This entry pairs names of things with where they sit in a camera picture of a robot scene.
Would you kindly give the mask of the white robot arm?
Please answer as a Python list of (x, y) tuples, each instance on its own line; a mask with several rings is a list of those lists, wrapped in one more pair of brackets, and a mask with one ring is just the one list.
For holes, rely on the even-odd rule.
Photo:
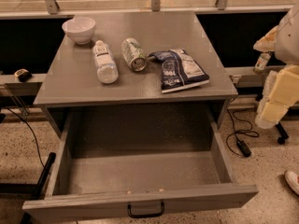
[(279, 72), (269, 72), (257, 108), (256, 125), (270, 129), (299, 101), (299, 4), (294, 5), (253, 48), (261, 52), (272, 51), (277, 60), (286, 64)]

